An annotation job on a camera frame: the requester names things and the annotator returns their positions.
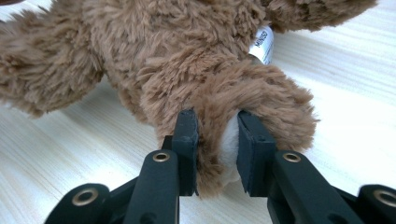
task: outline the teddy bear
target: teddy bear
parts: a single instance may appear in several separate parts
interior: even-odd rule
[[[218,195],[237,178],[237,119],[257,116],[278,149],[310,148],[318,120],[309,90],[248,56],[257,31],[335,26],[375,0],[54,0],[0,22],[0,101],[38,118],[104,75],[122,104],[155,128],[198,118],[197,188]]]

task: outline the fluffy fur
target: fluffy fur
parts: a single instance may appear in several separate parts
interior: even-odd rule
[[[199,120],[198,190],[223,188],[220,137],[239,110],[257,115],[280,149],[310,147],[312,95],[278,68],[252,64],[257,29],[335,25],[375,0],[55,0],[0,23],[0,100],[39,117],[94,88],[103,74],[158,139],[177,113]]]

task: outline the care label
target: care label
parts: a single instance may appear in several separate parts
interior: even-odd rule
[[[274,49],[274,33],[269,26],[265,26],[259,29],[256,38],[248,53],[258,58],[263,64],[269,64]]]

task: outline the wood grain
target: wood grain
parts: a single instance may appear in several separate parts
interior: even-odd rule
[[[0,20],[22,8],[0,7]],[[336,187],[356,194],[364,184],[396,189],[396,4],[336,28],[276,35],[274,64],[310,89],[321,119],[305,155]],[[0,107],[0,223],[43,223],[70,190],[84,183],[115,189],[136,177],[157,143],[151,127],[121,106],[106,80],[82,101],[28,119]],[[265,199],[239,182],[212,200],[181,199],[181,223],[271,223]]]

